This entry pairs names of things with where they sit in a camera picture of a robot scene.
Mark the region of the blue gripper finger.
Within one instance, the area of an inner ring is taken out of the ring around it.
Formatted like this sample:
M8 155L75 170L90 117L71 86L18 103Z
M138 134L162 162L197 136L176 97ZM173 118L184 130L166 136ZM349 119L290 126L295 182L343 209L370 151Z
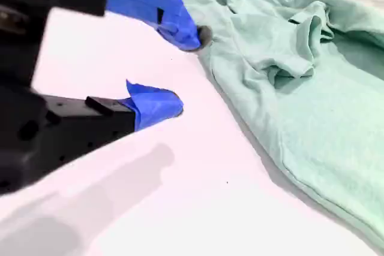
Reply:
M46 95L48 111L38 168L57 169L115 140L179 116L184 104L173 91L126 82L128 98L85 100Z
M106 10L153 27L182 51L199 51L212 40L208 26L198 26L182 0L107 0Z

